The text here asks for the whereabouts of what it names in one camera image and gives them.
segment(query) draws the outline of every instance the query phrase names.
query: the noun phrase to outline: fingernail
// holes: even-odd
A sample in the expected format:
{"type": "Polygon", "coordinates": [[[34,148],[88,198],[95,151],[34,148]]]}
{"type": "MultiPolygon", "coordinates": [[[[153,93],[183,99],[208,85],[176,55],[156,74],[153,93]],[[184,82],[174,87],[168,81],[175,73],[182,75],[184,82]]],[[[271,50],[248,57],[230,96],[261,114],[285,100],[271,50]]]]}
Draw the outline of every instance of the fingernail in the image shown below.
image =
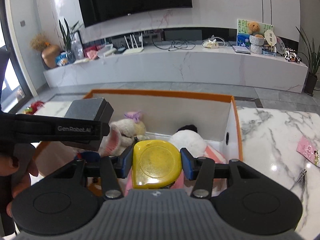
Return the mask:
{"type": "Polygon", "coordinates": [[[19,160],[18,160],[18,158],[15,157],[15,156],[11,156],[11,159],[12,159],[12,166],[13,166],[14,168],[18,168],[18,167],[19,167],[19,160]]]}

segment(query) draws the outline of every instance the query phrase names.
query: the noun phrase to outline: finger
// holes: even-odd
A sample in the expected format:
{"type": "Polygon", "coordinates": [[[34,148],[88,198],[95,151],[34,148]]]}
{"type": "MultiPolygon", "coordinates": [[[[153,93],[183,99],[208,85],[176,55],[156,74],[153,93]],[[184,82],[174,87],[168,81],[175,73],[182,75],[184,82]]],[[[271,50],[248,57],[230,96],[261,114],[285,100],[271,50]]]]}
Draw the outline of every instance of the finger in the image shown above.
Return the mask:
{"type": "Polygon", "coordinates": [[[21,193],[23,190],[31,186],[31,179],[28,172],[24,174],[21,181],[18,183],[17,186],[15,186],[12,189],[12,197],[15,198],[19,193],[21,193]]]}
{"type": "Polygon", "coordinates": [[[9,217],[12,217],[11,215],[11,207],[12,207],[12,201],[7,205],[7,214],[9,217]]]}
{"type": "Polygon", "coordinates": [[[39,175],[39,171],[36,165],[36,162],[32,159],[28,165],[27,171],[35,177],[38,177],[39,175]]]}
{"type": "Polygon", "coordinates": [[[0,176],[9,176],[19,169],[19,160],[14,156],[0,155],[0,176]]]}

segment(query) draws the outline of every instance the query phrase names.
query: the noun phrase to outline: marble table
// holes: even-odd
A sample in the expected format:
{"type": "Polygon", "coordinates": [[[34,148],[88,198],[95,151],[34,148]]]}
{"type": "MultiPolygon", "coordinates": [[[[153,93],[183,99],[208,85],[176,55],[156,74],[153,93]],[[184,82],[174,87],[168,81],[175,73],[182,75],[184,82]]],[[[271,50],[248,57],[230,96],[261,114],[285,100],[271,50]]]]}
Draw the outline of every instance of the marble table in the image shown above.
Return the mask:
{"type": "MultiPolygon", "coordinates": [[[[63,117],[71,102],[48,102],[37,114],[63,117]]],[[[320,234],[320,168],[296,152],[305,136],[320,147],[318,114],[275,109],[238,107],[244,162],[282,186],[290,189],[303,169],[307,170],[305,188],[293,192],[303,195],[303,214],[296,228],[306,240],[320,234]]]]}

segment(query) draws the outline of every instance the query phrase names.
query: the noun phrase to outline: brown vase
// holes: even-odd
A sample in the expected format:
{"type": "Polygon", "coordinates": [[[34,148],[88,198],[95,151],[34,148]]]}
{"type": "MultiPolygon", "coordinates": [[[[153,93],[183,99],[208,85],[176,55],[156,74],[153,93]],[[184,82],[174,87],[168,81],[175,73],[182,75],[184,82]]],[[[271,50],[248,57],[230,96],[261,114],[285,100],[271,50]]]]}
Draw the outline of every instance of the brown vase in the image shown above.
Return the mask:
{"type": "Polygon", "coordinates": [[[46,49],[42,51],[42,58],[45,62],[45,64],[49,68],[55,68],[57,66],[55,60],[56,57],[59,56],[61,53],[61,48],[58,45],[50,45],[46,49]]]}
{"type": "Polygon", "coordinates": [[[304,87],[304,92],[309,96],[313,97],[313,90],[315,89],[317,80],[318,80],[317,76],[312,76],[310,72],[308,72],[308,77],[307,77],[306,85],[304,87]]]}

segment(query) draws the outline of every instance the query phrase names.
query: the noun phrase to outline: pink candy packet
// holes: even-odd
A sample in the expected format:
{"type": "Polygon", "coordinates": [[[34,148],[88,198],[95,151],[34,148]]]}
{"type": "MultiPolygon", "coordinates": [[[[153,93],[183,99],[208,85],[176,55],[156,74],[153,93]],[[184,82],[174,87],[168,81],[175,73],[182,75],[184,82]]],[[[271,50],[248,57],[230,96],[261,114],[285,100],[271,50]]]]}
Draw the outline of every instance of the pink candy packet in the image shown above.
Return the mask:
{"type": "Polygon", "coordinates": [[[304,136],[300,139],[297,152],[311,161],[314,165],[320,167],[319,155],[316,148],[304,136]]]}

